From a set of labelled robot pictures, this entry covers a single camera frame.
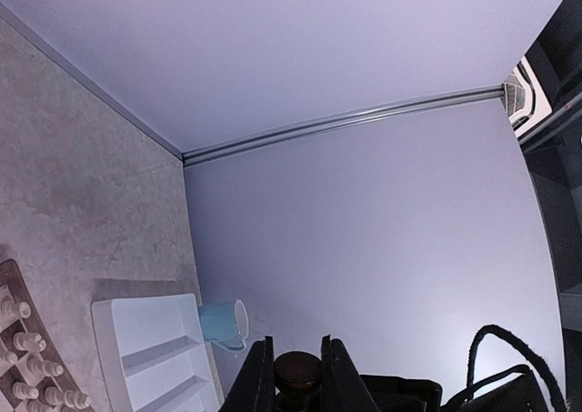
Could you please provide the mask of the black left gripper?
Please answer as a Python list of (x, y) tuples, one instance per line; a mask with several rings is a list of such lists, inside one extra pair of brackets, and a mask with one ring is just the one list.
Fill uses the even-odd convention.
[(340, 339), (323, 337), (320, 410), (562, 411), (564, 397), (547, 366), (521, 364), (470, 384), (448, 401), (425, 379), (360, 377)]

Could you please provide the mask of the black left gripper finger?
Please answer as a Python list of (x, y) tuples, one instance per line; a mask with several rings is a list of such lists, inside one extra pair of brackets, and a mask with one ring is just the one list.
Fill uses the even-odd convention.
[(275, 408), (273, 338), (257, 340), (246, 356), (222, 412), (272, 412)]

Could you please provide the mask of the dark piece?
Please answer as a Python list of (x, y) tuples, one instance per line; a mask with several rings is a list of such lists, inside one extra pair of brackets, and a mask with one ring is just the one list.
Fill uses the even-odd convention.
[(319, 357), (304, 351), (290, 351), (274, 362), (275, 411), (318, 411), (322, 383)]

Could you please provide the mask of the white plastic tray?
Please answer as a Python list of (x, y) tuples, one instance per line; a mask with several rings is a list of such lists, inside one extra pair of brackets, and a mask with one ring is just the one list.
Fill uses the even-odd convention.
[(217, 411), (196, 296), (124, 297), (91, 305), (114, 411)]

